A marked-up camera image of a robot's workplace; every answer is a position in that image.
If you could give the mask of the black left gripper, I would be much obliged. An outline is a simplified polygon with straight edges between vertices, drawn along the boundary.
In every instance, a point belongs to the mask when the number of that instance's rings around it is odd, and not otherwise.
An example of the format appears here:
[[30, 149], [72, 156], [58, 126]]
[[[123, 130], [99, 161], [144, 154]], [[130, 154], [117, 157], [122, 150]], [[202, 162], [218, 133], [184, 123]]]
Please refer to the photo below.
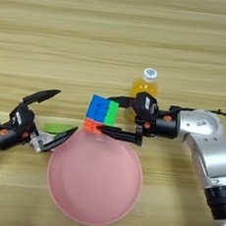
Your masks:
[[[60, 89], [42, 90], [23, 98], [23, 102], [26, 105], [40, 103], [60, 92]], [[69, 139], [77, 129], [77, 127], [74, 127], [58, 135], [51, 135], [42, 131], [39, 132], [33, 123], [27, 125], [14, 124], [10, 121], [4, 124], [0, 123], [0, 149], [6, 150], [20, 143], [26, 144], [29, 142], [35, 152], [48, 152]]]

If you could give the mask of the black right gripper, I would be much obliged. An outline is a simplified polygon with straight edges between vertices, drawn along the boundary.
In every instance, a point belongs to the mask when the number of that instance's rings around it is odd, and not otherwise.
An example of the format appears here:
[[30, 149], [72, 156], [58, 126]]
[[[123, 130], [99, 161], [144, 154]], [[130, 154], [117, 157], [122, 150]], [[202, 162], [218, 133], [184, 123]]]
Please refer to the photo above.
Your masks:
[[[114, 96], [108, 98], [111, 101], [118, 102], [121, 108], [133, 106], [134, 97]], [[125, 141], [141, 146], [143, 136], [145, 137], [163, 137], [166, 139], [175, 139], [178, 131], [178, 116], [174, 113], [158, 111], [156, 114], [137, 116], [135, 122], [138, 127], [131, 133], [123, 131], [117, 127], [100, 126], [99, 131], [117, 141]]]

